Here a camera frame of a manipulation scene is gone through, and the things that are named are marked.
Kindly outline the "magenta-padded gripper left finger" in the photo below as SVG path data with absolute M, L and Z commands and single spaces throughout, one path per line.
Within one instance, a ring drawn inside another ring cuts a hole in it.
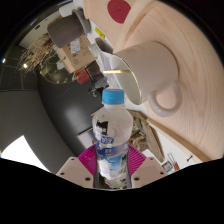
M 97 188 L 99 174 L 95 146 L 92 145 L 78 157 L 69 157 L 57 176 L 84 188 Z

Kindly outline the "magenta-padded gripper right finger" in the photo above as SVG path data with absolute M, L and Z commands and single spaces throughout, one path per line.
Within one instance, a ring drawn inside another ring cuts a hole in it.
M 127 188 L 140 188 L 167 176 L 165 169 L 154 157 L 129 147 L 127 160 Z

